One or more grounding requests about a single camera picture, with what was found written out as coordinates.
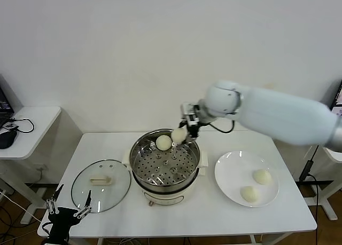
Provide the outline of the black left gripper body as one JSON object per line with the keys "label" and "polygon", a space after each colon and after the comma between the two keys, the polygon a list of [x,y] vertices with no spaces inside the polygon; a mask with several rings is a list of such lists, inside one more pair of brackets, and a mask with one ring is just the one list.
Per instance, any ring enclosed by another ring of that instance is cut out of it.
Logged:
{"label": "black left gripper body", "polygon": [[78,211],[71,208],[58,207],[58,214],[49,214],[44,231],[48,237],[44,241],[69,241],[69,232],[72,226],[80,223]]}

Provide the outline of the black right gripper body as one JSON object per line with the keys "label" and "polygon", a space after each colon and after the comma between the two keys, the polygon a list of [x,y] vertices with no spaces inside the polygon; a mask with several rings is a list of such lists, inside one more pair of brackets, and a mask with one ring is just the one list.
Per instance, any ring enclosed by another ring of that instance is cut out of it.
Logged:
{"label": "black right gripper body", "polygon": [[199,104],[187,104],[186,120],[188,122],[188,126],[190,127],[197,127],[203,123],[204,117]]}

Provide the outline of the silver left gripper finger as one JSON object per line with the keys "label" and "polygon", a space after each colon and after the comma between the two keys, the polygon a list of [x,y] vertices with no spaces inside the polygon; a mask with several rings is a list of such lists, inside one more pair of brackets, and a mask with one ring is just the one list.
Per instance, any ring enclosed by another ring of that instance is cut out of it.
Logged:
{"label": "silver left gripper finger", "polygon": [[87,199],[85,201],[85,205],[83,209],[80,209],[73,216],[76,218],[84,218],[91,212],[91,191],[88,192]]}
{"label": "silver left gripper finger", "polygon": [[46,202],[46,209],[48,210],[49,214],[50,215],[57,215],[59,214],[59,210],[58,210],[58,207],[57,207],[57,198],[63,188],[64,184],[62,184],[56,191],[55,193],[53,194],[53,196],[49,199],[47,199],[45,202]]}

